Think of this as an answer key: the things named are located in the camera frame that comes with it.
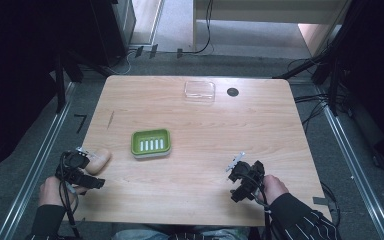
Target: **black tripod leg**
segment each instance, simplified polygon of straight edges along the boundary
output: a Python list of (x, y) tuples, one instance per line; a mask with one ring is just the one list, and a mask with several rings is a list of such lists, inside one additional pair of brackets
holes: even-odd
[(329, 76), (331, 72), (331, 63), (323, 63), (317, 66), (316, 71), (314, 72), (313, 76), (311, 76), (311, 80), (314, 84), (320, 85), (324, 81), (326, 81), (327, 77)]
[(336, 95), (338, 93), (338, 85), (339, 80), (341, 78), (341, 68), (339, 64), (339, 60), (336, 59), (335, 63), (333, 64), (332, 69), (332, 78), (330, 80), (330, 87), (328, 92), (328, 98), (329, 98), (329, 108), (330, 111), (332, 111), (334, 116), (338, 116), (338, 113), (336, 112)]
[(77, 63), (66, 51), (61, 53), (61, 62), (72, 82), (82, 82), (83, 73)]
[(57, 85), (58, 97), (57, 113), (59, 113), (65, 105), (64, 74), (61, 64), (61, 56), (59, 54), (55, 56), (55, 82)]
[(299, 65), (298, 67), (290, 70), (289, 72), (284, 73), (284, 74), (279, 75), (279, 76), (272, 77), (272, 78), (273, 79), (289, 79), (289, 78), (297, 75), (298, 73), (305, 71), (308, 68), (314, 66), (315, 64), (318, 64), (320, 62), (325, 61), (325, 56), (326, 56), (326, 54), (322, 53), (321, 55), (319, 55), (317, 57), (313, 57), (313, 58), (309, 59), (308, 61), (306, 61), (303, 64)]

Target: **black cable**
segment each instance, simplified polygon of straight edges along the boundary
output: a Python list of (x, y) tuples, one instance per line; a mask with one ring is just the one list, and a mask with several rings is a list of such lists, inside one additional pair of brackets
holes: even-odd
[(71, 226), (71, 229), (73, 230), (74, 235), (77, 238), (80, 238), (80, 232), (77, 229), (76, 221), (74, 220), (73, 212), (71, 210), (70, 197), (68, 196), (68, 189), (67, 189), (67, 185), (66, 185), (66, 181), (65, 181), (65, 176), (64, 176), (64, 167), (63, 166), (64, 166), (64, 159), (66, 157), (66, 154), (67, 154), (67, 152), (64, 152), (61, 155), (61, 157), (60, 157), (60, 171), (61, 171), (61, 183), (60, 183), (60, 186), (62, 186), (62, 189), (63, 189), (63, 192), (64, 192), (64, 197), (65, 197), (65, 202), (62, 201), (62, 205), (64, 206), (64, 208), (67, 211), (68, 221), (70, 223), (70, 226)]
[[(341, 98), (347, 98), (348, 95), (342, 95), (342, 94), (338, 94), (336, 95), (337, 97), (341, 97)], [(294, 99), (295, 100), (300, 100), (300, 99), (313, 99), (313, 98), (327, 98), (328, 97), (328, 94), (327, 93), (320, 93), (320, 94), (316, 94), (316, 95), (309, 95), (309, 96), (300, 96), (300, 97), (295, 97)]]
[(327, 106), (326, 104), (321, 106), (317, 111), (315, 111), (317, 109), (317, 107), (322, 104), (323, 102), (320, 101), (319, 103), (316, 104), (316, 106), (314, 106), (313, 110), (311, 110), (311, 113), (310, 113), (310, 116), (305, 119), (304, 121), (302, 121), (302, 125), (305, 124), (305, 127), (304, 127), (304, 133), (307, 134), (307, 130), (308, 130), (308, 125), (310, 124), (310, 120), (314, 117), (316, 117), (317, 115), (319, 115), (322, 110)]
[[(76, 210), (77, 210), (77, 207), (79, 206), (79, 196), (76, 194), (76, 193), (73, 193), (74, 195), (75, 195), (75, 202), (74, 202), (74, 208), (73, 208), (73, 210), (72, 210), (72, 213), (74, 214), (75, 212), (76, 212)], [(64, 204), (64, 201), (63, 201), (63, 198), (62, 198), (62, 195), (61, 195), (61, 191), (60, 191), (60, 198), (61, 198), (61, 202)]]
[(327, 94), (317, 94), (311, 96), (300, 96), (294, 98), (295, 103), (307, 102), (307, 101), (316, 101), (316, 100), (327, 100)]
[(323, 182), (320, 182), (322, 184), (322, 189), (323, 189), (323, 192), (326, 193), (326, 195), (328, 195), (328, 197), (330, 199), (332, 199), (332, 201), (335, 203), (335, 207), (336, 207), (336, 213), (338, 215), (337, 217), (337, 221), (334, 223), (335, 227), (339, 227), (339, 224), (341, 223), (341, 210), (339, 209), (339, 206), (338, 206), (338, 201), (336, 200), (336, 197), (335, 195), (333, 194), (333, 191)]
[[(199, 51), (194, 51), (194, 52), (182, 52), (182, 54), (198, 54), (198, 53), (201, 53), (203, 52), (205, 49), (207, 49), (208, 45), (210, 44), (211, 42), (211, 31), (210, 31), (210, 24), (211, 24), (211, 15), (212, 15), (212, 12), (213, 12), (213, 2), (214, 0), (209, 0), (208, 2), (208, 6), (207, 6), (207, 13), (206, 13), (206, 16), (205, 16), (205, 22), (207, 23), (207, 32), (208, 32), (208, 40), (207, 40), (207, 43), (205, 44), (205, 46), (199, 50)], [(157, 53), (174, 53), (174, 54), (177, 54), (177, 52), (166, 52), (166, 51), (156, 51)]]
[[(309, 62), (312, 62), (312, 63), (313, 63), (313, 66), (321, 66), (321, 65), (326, 65), (326, 64), (328, 64), (328, 63), (316, 63), (316, 62), (313, 61), (313, 58), (300, 58), (300, 59), (295, 59), (295, 60), (289, 62), (288, 66), (286, 67), (287, 72), (290, 71), (289, 68), (291, 67), (291, 65), (292, 65), (293, 63), (295, 63), (295, 62), (298, 62), (298, 61), (304, 61), (302, 64), (305, 64), (305, 63), (307, 63), (307, 62), (309, 61)], [(314, 74), (314, 73), (310, 72), (310, 70), (308, 70), (308, 68), (306, 68), (305, 70), (306, 70), (308, 73), (310, 73), (311, 75)]]
[(247, 180), (249, 180), (252, 184), (254, 184), (258, 190), (260, 190), (261, 192), (261, 195), (263, 196), (263, 203), (264, 203), (264, 223), (265, 223), (265, 235), (266, 235), (266, 240), (271, 240), (272, 239), (272, 236), (271, 236), (271, 232), (272, 232), (272, 229), (271, 229), (271, 226), (270, 226), (270, 214), (269, 214), (269, 208), (268, 208), (268, 204), (267, 204), (267, 198), (266, 198), (266, 194), (264, 193), (264, 185), (261, 183), (261, 184), (258, 184), (254, 179), (252, 179), (251, 177), (249, 177), (248, 175), (244, 175), (244, 174), (235, 174), (235, 176), (239, 176), (239, 177), (242, 177), (242, 178), (246, 178)]

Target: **soap dish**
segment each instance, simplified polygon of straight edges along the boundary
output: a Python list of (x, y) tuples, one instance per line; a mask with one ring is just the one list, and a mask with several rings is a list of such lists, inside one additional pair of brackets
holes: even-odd
[(132, 154), (135, 158), (160, 157), (170, 154), (170, 132), (167, 129), (137, 131), (132, 134)]

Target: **wooden panel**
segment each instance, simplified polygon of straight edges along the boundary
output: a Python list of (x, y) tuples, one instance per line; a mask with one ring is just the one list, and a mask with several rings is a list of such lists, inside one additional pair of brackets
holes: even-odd
[[(215, 101), (187, 101), (189, 80), (213, 82)], [(239, 95), (228, 96), (230, 87)], [(156, 128), (170, 131), (170, 155), (135, 159), (132, 133)], [(225, 169), (240, 151), (246, 152), (244, 161), (260, 160), (266, 173), (280, 177), (295, 196), (330, 217), (327, 207), (312, 204), (313, 196), (324, 195), (284, 80), (112, 76), (83, 146), (113, 153), (99, 175), (105, 186), (80, 201), (76, 216), (87, 221), (264, 225), (260, 205), (230, 199), (229, 191), (239, 183), (227, 181)]]
[(163, 0), (132, 0), (136, 26), (131, 44), (152, 44)]
[(335, 28), (342, 24), (351, 1), (343, 2), (330, 16), (329, 24), (298, 24), (301, 34), (312, 56), (320, 54), (327, 47), (327, 40)]
[[(208, 1), (196, 1), (196, 19), (205, 19)], [(345, 0), (218, 0), (211, 19), (328, 24)]]

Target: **black sleeve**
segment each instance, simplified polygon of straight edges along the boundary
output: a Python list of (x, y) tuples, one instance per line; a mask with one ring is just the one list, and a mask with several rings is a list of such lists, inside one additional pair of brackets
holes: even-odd
[(65, 215), (65, 208), (57, 205), (43, 205), (36, 211), (32, 231), (26, 237), (30, 239), (56, 239), (58, 229)]
[(270, 211), (273, 226), (287, 239), (341, 239), (332, 222), (290, 193), (278, 197), (270, 205)]

